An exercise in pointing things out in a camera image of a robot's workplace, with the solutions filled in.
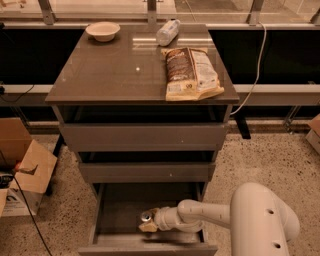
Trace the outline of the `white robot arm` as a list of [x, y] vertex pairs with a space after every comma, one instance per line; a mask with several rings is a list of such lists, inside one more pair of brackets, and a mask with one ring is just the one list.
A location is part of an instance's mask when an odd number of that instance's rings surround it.
[[149, 209], [141, 214], [143, 232], [195, 233], [205, 223], [230, 230], [232, 256], [290, 256], [288, 243], [300, 232], [297, 214], [269, 188], [244, 183], [228, 205], [184, 199], [175, 207]]

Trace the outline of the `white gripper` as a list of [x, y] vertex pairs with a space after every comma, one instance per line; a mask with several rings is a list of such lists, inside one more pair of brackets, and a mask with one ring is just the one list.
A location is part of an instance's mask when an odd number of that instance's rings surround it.
[[144, 222], [139, 225], [142, 232], [154, 233], [158, 229], [161, 231], [168, 231], [172, 226], [168, 222], [167, 214], [170, 212], [170, 207], [152, 208], [148, 210], [149, 215], [154, 216], [154, 222]]

